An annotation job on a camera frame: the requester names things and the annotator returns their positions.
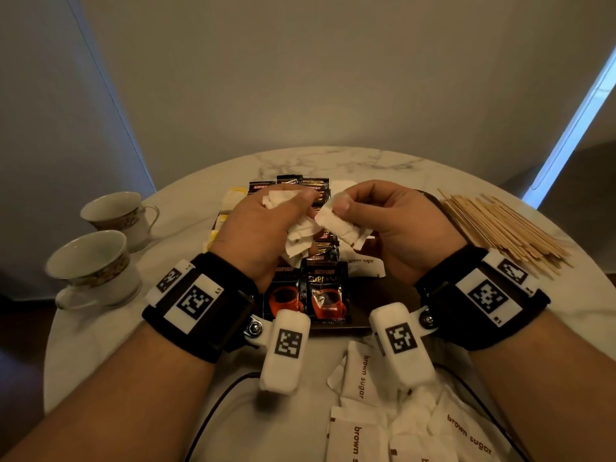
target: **fingernail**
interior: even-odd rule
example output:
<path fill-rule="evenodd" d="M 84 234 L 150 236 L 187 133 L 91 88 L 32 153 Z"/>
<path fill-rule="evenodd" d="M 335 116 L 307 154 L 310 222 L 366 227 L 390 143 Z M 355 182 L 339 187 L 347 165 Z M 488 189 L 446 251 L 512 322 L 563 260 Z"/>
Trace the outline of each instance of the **fingernail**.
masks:
<path fill-rule="evenodd" d="M 334 206 L 332 207 L 332 210 L 340 215 L 343 216 L 347 210 L 349 210 L 349 205 L 350 202 L 347 198 L 338 198 L 335 202 L 334 202 Z"/>
<path fill-rule="evenodd" d="M 304 190 L 302 191 L 302 198 L 304 198 L 306 201 L 314 201 L 314 198 L 317 197 L 317 192 L 315 190 Z"/>

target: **black cable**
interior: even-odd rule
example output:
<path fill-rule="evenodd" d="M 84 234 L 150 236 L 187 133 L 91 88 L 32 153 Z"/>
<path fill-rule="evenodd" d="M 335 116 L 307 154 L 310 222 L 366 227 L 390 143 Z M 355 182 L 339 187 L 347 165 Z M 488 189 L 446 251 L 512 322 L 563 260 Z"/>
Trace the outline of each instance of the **black cable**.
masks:
<path fill-rule="evenodd" d="M 492 423 L 498 428 L 498 430 L 503 434 L 503 436 L 505 437 L 505 439 L 509 442 L 509 444 L 511 444 L 511 447 L 513 449 L 516 450 L 516 452 L 520 455 L 520 457 L 522 458 L 522 460 L 524 462 L 530 462 L 529 458 L 526 457 L 526 455 L 524 454 L 524 452 L 522 452 L 522 450 L 518 447 L 518 445 L 513 441 L 513 438 L 509 435 L 509 433 L 507 432 L 507 430 L 505 430 L 505 428 L 497 421 L 496 418 L 494 418 L 494 415 L 492 415 L 492 413 L 488 410 L 488 408 L 485 406 L 485 404 L 483 402 L 481 402 L 481 399 L 477 396 L 477 394 L 475 394 L 475 392 L 473 391 L 473 389 L 471 389 L 471 387 L 466 384 L 466 382 L 460 378 L 455 372 L 451 371 L 450 368 L 448 368 L 445 365 L 442 365 L 440 363 L 432 363 L 434 365 L 435 368 L 440 368 L 441 370 L 445 370 L 446 372 L 448 372 L 450 375 L 452 375 L 452 377 L 454 377 L 460 384 L 462 384 L 462 386 L 464 386 L 464 388 L 468 391 L 468 393 L 470 395 L 473 396 L 473 398 L 477 401 L 477 403 L 479 404 L 479 406 L 483 409 L 483 411 L 485 412 L 485 414 L 490 418 L 490 420 L 492 421 Z"/>
<path fill-rule="evenodd" d="M 227 394 L 229 392 L 231 392 L 233 390 L 233 388 L 235 386 L 237 386 L 238 384 L 240 384 L 242 381 L 244 380 L 249 380 L 251 378 L 257 378 L 259 379 L 261 377 L 261 373 L 260 372 L 249 372 L 247 374 L 244 374 L 243 376 L 240 376 L 239 378 L 237 378 L 228 388 L 225 392 L 222 393 L 222 395 L 218 398 L 218 400 L 216 401 L 216 403 L 214 404 L 214 406 L 212 407 L 212 410 L 210 410 L 210 413 L 208 413 L 207 417 L 205 417 L 205 420 L 203 420 L 203 423 L 201 424 L 201 427 L 199 428 L 199 431 L 196 432 L 196 436 L 192 442 L 192 444 L 190 445 L 190 449 L 188 454 L 186 454 L 186 458 L 184 459 L 184 462 L 189 462 L 190 457 L 192 456 L 192 453 L 195 451 L 195 447 L 196 444 L 199 442 L 199 438 L 201 437 L 201 435 L 203 434 L 203 430 L 205 430 L 205 427 L 208 425 L 208 423 L 210 422 L 210 420 L 212 419 L 212 416 L 214 416 L 214 412 L 216 411 L 216 409 L 218 408 L 218 406 L 222 403 L 222 401 L 225 399 L 225 397 L 227 397 Z"/>

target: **marble tabletop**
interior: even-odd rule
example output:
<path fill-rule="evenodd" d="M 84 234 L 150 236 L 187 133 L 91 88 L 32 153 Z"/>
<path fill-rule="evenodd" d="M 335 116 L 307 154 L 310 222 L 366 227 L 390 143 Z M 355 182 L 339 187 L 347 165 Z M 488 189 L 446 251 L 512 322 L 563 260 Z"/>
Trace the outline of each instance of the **marble tabletop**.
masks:
<path fill-rule="evenodd" d="M 144 293 L 178 259 L 201 251 L 231 186 L 270 180 L 279 174 L 304 174 L 361 182 L 373 178 L 438 195 L 438 189 L 467 196 L 491 194 L 563 240 L 574 268 L 565 267 L 542 288 L 551 309 L 574 331 L 616 359 L 616 289 L 592 259 L 566 233 L 519 199 L 462 171 L 414 156 L 376 149 L 310 147 L 268 151 L 222 162 L 167 186 L 146 200 L 158 206 L 154 241 L 132 256 L 143 277 L 140 295 L 129 305 L 103 314 L 58 310 L 47 343 L 44 408 L 51 411 L 91 374 L 141 320 Z M 338 396 L 326 385 L 349 338 L 313 338 L 294 396 L 258 393 L 256 380 L 243 382 L 221 404 L 201 437 L 193 460 L 322 461 L 329 410 Z M 203 415 L 217 397 L 248 371 L 259 370 L 264 354 L 244 347 L 226 354 L 216 370 Z"/>

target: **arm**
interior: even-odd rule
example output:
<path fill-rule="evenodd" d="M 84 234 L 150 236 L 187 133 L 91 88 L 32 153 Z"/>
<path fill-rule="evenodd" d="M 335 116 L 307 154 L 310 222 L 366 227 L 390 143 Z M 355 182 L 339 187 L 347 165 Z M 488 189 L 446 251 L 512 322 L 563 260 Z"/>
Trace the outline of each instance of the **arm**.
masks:
<path fill-rule="evenodd" d="M 616 363 L 553 313 L 470 355 L 537 462 L 613 460 Z"/>
<path fill-rule="evenodd" d="M 275 209 L 261 205 L 270 190 L 285 189 L 297 186 L 270 186 L 246 197 L 211 247 L 260 292 L 272 281 L 289 227 L 315 214 L 310 208 L 315 190 Z M 3 462 L 177 461 L 188 448 L 213 372 L 214 365 L 143 324 Z"/>
<path fill-rule="evenodd" d="M 414 190 L 374 180 L 346 191 L 352 201 L 336 203 L 334 211 L 379 232 L 367 249 L 403 281 L 414 284 L 465 245 Z M 536 462 L 613 459 L 616 363 L 550 311 L 471 358 Z"/>

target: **person's left hand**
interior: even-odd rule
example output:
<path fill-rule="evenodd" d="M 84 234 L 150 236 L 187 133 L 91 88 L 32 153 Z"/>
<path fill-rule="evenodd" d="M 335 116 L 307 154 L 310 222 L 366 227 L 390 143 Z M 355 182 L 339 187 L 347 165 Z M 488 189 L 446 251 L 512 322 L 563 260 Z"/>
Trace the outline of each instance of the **person's left hand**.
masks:
<path fill-rule="evenodd" d="M 266 209 L 263 196 L 275 190 L 302 192 L 292 200 L 273 209 Z M 304 215 L 314 218 L 312 201 L 318 192 L 300 185 L 273 185 L 245 197 L 235 206 L 210 247 L 210 251 L 249 276 L 259 292 L 267 290 L 278 265 L 278 257 L 285 252 L 289 228 Z M 314 243 L 310 255 L 316 253 Z"/>

